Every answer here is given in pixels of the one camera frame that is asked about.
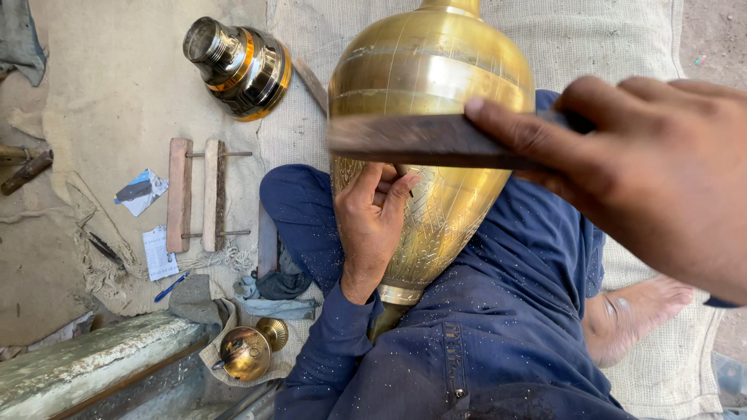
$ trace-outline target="man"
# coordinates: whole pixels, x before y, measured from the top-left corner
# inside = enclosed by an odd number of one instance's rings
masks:
[[[376,285],[418,175],[367,164],[335,198],[335,219],[326,174],[267,174],[262,202],[326,295],[277,419],[628,419],[597,366],[675,316],[693,286],[747,303],[747,93],[586,77],[556,96],[538,91],[537,107],[575,111],[597,132],[467,103],[483,131],[555,172],[516,173],[375,346]],[[602,231],[670,277],[599,294]]]

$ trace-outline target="knee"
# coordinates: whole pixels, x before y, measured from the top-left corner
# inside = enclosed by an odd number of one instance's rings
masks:
[[[303,176],[305,165],[289,164],[282,165],[272,169],[264,175],[259,183],[259,199],[262,205],[267,208],[282,197],[283,193],[288,192],[288,186]]]
[[[304,164],[278,166],[268,172],[259,184],[259,199],[264,208],[270,212],[281,203],[298,200],[299,194],[310,194],[329,176]]]

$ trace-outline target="bare foot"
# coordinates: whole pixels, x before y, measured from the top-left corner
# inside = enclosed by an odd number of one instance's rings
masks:
[[[586,299],[581,325],[594,364],[616,365],[646,334],[692,302],[693,293],[691,285],[659,275]]]

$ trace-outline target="paper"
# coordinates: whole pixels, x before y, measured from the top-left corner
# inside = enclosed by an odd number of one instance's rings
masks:
[[[154,282],[179,272],[176,255],[166,252],[166,226],[157,226],[152,231],[143,233],[143,244],[150,281]]]
[[[168,179],[160,178],[152,170],[146,169],[114,196],[114,204],[124,204],[137,217],[167,189]]]

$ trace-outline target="brass pot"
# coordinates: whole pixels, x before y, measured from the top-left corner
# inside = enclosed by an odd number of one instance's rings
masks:
[[[329,81],[329,118],[358,114],[460,114],[481,96],[534,111],[524,55],[480,19],[480,0],[424,0],[375,22],[350,43]],[[339,194],[362,162],[334,157]],[[379,293],[386,311],[370,337],[394,327],[467,244],[509,178],[508,170],[412,166],[421,175],[397,252]]]
[[[199,68],[216,103],[239,121],[269,114],[291,82],[291,55],[272,35],[201,17],[187,31],[185,57]]]
[[[270,355],[288,342],[288,326],[275,318],[260,318],[256,327],[236,327],[220,341],[220,361],[213,370],[223,368],[241,382],[259,379],[270,367]]]

